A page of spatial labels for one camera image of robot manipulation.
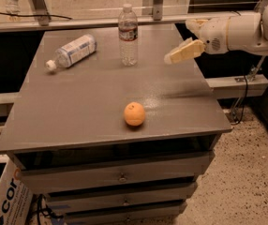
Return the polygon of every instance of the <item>bottle cap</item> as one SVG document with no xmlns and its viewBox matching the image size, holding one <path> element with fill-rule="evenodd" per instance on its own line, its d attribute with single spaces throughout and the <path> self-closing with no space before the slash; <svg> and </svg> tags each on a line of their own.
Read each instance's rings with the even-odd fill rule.
<svg viewBox="0 0 268 225">
<path fill-rule="evenodd" d="M 49 60 L 48 62 L 46 62 L 46 68 L 49 71 L 55 71 L 57 69 L 57 65 L 53 60 Z"/>
<path fill-rule="evenodd" d="M 130 12 L 132 10 L 132 5 L 131 4 L 124 4 L 123 6 L 123 11 L 124 12 Z"/>
</svg>

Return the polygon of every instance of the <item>desk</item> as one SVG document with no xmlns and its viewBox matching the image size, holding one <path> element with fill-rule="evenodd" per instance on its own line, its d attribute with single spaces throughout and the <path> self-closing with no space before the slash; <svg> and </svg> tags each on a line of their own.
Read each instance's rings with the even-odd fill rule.
<svg viewBox="0 0 268 225">
<path fill-rule="evenodd" d="M 50 74 L 58 47 L 92 34 L 97 52 Z M 46 32 L 0 137 L 0 154 L 45 194 L 67 223 L 98 224 L 176 215 L 231 126 L 194 60 L 166 65 L 182 41 L 175 26 L 139 28 L 139 62 L 124 67 L 117 28 Z M 140 102 L 141 127 L 125 106 Z"/>
</svg>

